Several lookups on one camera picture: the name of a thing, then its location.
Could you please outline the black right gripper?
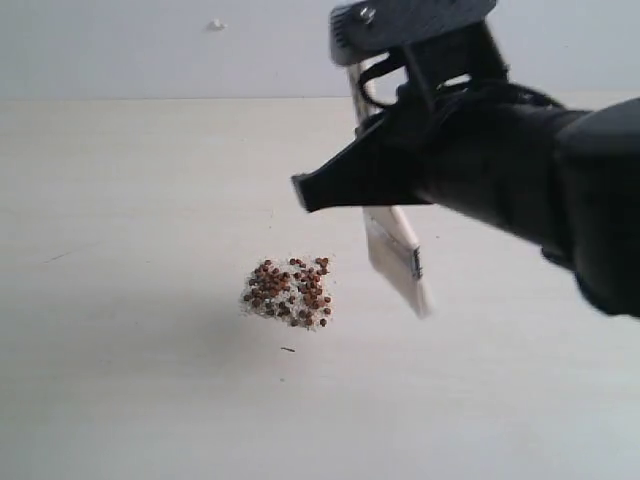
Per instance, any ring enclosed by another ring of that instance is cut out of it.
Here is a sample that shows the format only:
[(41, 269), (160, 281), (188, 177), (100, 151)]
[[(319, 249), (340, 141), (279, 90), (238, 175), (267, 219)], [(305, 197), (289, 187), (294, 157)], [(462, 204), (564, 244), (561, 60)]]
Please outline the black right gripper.
[(432, 117), (392, 108), (314, 171), (291, 177), (302, 208), (438, 204), (526, 240), (557, 240), (553, 137), (560, 104), (490, 85), (458, 91)]

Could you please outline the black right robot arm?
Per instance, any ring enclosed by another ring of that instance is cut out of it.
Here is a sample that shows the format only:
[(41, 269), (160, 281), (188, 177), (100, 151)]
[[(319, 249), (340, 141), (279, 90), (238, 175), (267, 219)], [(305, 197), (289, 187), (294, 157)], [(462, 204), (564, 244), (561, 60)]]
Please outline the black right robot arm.
[(469, 82), (428, 112), (407, 89), (317, 170), (302, 207), (436, 204), (537, 245), (608, 315), (639, 313), (639, 102), (571, 110)]

